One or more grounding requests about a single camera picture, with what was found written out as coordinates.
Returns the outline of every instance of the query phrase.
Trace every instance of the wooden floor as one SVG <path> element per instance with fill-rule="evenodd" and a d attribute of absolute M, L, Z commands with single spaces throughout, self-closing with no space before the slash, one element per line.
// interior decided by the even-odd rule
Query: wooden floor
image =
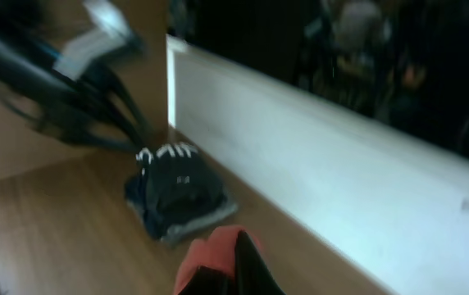
<path fill-rule="evenodd" d="M 218 165 L 288 294 L 385 293 Z M 123 202 L 134 157 L 96 152 L 0 181 L 0 284 L 9 295 L 171 294 L 190 241 L 150 240 Z"/>

